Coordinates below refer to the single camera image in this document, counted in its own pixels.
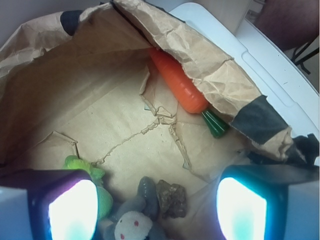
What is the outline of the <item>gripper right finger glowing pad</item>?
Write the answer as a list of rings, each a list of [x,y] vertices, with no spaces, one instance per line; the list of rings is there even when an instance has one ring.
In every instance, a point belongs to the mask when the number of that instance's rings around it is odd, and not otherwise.
[[[228,166],[218,183],[216,210],[227,240],[318,240],[320,168]]]

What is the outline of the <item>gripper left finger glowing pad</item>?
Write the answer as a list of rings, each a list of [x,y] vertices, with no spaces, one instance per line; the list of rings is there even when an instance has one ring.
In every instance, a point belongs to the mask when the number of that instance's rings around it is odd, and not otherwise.
[[[84,170],[19,170],[0,177],[2,240],[91,240],[97,188]]]

